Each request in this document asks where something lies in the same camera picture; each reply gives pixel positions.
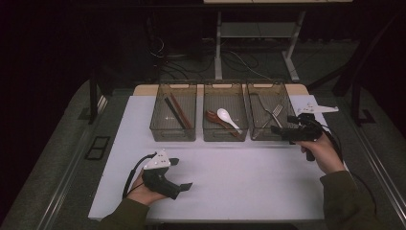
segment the hand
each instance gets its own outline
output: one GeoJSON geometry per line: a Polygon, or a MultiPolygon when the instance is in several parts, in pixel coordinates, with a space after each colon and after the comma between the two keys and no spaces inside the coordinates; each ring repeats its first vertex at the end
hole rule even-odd
{"type": "Polygon", "coordinates": [[[153,192],[144,185],[142,177],[143,173],[144,169],[141,170],[137,176],[137,179],[135,179],[134,183],[132,184],[132,191],[127,195],[127,198],[145,204],[146,206],[149,206],[157,200],[166,198],[166,196],[153,192]]]}
{"type": "Polygon", "coordinates": [[[338,157],[337,152],[334,150],[332,143],[324,133],[315,142],[299,141],[295,143],[302,146],[302,152],[305,152],[305,149],[309,149],[313,152],[319,168],[325,174],[344,171],[346,169],[338,157]]]}

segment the white table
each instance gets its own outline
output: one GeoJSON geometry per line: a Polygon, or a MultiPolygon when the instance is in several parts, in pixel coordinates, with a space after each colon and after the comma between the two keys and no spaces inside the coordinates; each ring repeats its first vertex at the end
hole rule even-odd
{"type": "MultiPolygon", "coordinates": [[[[314,97],[290,96],[296,108],[315,104],[314,97]]],[[[196,141],[155,142],[149,130],[155,96],[130,97],[89,213],[102,219],[121,201],[129,172],[145,155],[165,149],[180,159],[168,180],[193,185],[176,200],[151,206],[149,222],[281,222],[323,219],[323,173],[307,162],[298,146],[285,142],[206,143],[203,97],[197,97],[196,141]]],[[[316,119],[325,124],[322,115],[316,119]]]]}

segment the wooden chopstick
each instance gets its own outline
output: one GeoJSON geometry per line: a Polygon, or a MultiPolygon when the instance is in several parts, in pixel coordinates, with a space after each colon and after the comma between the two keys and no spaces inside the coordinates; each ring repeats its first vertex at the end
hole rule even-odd
{"type": "Polygon", "coordinates": [[[189,122],[188,118],[186,117],[185,113],[183,112],[181,106],[179,105],[178,101],[176,101],[175,96],[173,96],[172,93],[170,93],[170,98],[172,99],[173,103],[175,104],[175,107],[182,118],[183,122],[185,123],[187,128],[192,128],[191,123],[189,122]]]}
{"type": "Polygon", "coordinates": [[[176,112],[176,109],[173,107],[172,103],[170,102],[168,97],[165,97],[165,102],[167,103],[168,107],[170,108],[170,110],[172,111],[173,115],[175,116],[176,120],[178,121],[178,123],[180,124],[180,126],[182,128],[186,128],[185,124],[183,124],[182,120],[180,119],[179,115],[176,112]]]}

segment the person's right hand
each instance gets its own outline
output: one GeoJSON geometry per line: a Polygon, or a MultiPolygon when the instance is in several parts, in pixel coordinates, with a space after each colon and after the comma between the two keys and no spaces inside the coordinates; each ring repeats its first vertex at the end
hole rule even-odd
{"type": "Polygon", "coordinates": [[[302,152],[305,152],[305,149],[309,149],[313,152],[319,168],[325,174],[344,171],[346,169],[338,157],[337,152],[334,150],[332,143],[324,133],[315,142],[298,141],[295,143],[302,146],[302,152]]]}

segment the brown wooden stick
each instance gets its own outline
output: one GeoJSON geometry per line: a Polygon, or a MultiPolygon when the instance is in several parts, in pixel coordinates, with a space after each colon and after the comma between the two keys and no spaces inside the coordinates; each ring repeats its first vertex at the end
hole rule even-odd
{"type": "Polygon", "coordinates": [[[175,98],[175,96],[173,96],[172,93],[170,93],[170,98],[172,99],[172,101],[173,101],[173,103],[174,103],[180,117],[182,118],[183,122],[185,123],[186,128],[192,128],[191,123],[189,122],[188,118],[186,117],[185,113],[183,112],[183,110],[180,107],[178,101],[176,101],[176,98],[175,98]]]}

